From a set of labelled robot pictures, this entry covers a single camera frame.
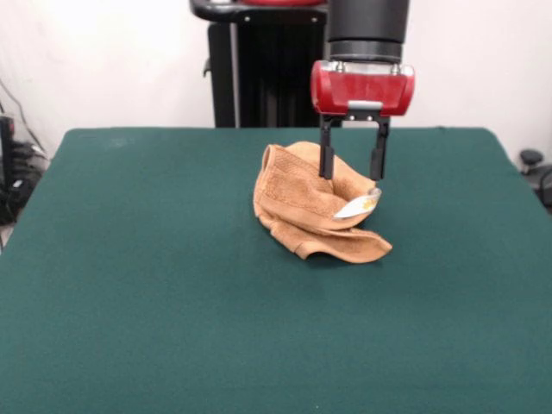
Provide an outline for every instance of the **green tablecloth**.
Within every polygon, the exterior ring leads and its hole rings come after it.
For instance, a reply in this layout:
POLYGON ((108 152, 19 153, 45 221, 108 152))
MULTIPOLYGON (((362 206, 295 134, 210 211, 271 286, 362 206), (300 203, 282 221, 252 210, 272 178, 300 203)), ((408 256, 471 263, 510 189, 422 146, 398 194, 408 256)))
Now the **green tablecloth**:
POLYGON ((69 133, 0 258, 0 413, 552 412, 552 222, 496 139, 394 129, 361 266, 254 218, 265 145, 316 139, 69 133))

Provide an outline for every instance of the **crumpled towel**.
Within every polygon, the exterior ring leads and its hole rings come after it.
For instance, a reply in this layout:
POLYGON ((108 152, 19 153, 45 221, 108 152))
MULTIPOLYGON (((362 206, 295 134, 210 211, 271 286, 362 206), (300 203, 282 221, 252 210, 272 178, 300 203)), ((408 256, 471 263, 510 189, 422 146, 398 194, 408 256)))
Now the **crumpled towel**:
POLYGON ((269 145, 255 184, 255 215, 276 240, 302 259, 321 252, 351 263, 367 263, 389 253, 392 245, 379 235, 354 228, 369 213, 333 218, 375 183, 337 156, 334 178, 318 177, 319 154, 320 146, 312 142, 269 145))

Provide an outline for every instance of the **red robot part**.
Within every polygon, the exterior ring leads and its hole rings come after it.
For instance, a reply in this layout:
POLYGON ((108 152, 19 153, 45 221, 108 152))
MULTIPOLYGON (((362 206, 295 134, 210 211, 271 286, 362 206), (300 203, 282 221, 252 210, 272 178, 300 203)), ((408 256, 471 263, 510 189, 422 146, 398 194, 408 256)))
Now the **red robot part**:
POLYGON ((414 72, 407 66, 401 72, 340 72, 318 61, 310 76, 312 104, 327 116, 350 112, 378 112, 381 116, 404 115, 414 93, 414 72))

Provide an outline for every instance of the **black cable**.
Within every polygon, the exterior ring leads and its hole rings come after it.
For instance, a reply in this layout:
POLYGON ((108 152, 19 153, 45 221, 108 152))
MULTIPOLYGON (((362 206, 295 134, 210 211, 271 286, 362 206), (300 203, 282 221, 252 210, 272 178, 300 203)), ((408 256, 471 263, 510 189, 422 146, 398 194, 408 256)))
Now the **black cable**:
POLYGON ((27 130, 28 134, 31 135, 31 138, 33 138, 34 142, 36 143, 36 145, 38 145, 38 147, 41 149, 41 151, 45 154, 46 153, 46 150, 44 149, 44 147, 42 146, 41 142, 39 141, 39 139, 36 137, 35 133, 33 132, 33 130, 29 127, 28 123, 27 123, 27 118, 25 117, 25 112, 23 112, 23 107, 21 105, 21 102, 19 102, 17 100, 16 97, 14 97, 14 95, 9 91, 8 87, 6 86, 6 84, 3 82, 2 78, 0 78, 0 86, 2 86, 2 89, 4 90, 4 92, 6 92, 6 95, 8 95, 8 97, 14 101, 14 104, 17 105, 17 108, 19 108, 19 117, 21 118, 21 121, 23 123, 23 126, 25 127, 25 129, 27 130))

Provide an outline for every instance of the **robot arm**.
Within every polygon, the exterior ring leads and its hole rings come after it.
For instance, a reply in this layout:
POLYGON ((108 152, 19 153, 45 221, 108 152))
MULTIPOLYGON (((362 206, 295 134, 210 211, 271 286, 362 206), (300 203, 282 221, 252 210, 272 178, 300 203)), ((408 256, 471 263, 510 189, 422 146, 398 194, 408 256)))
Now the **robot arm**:
POLYGON ((390 116, 403 115, 414 71, 401 66, 410 0, 329 0, 329 60, 312 69, 312 102, 323 116, 320 176, 331 179, 335 120, 378 123, 370 178, 384 175, 390 116))

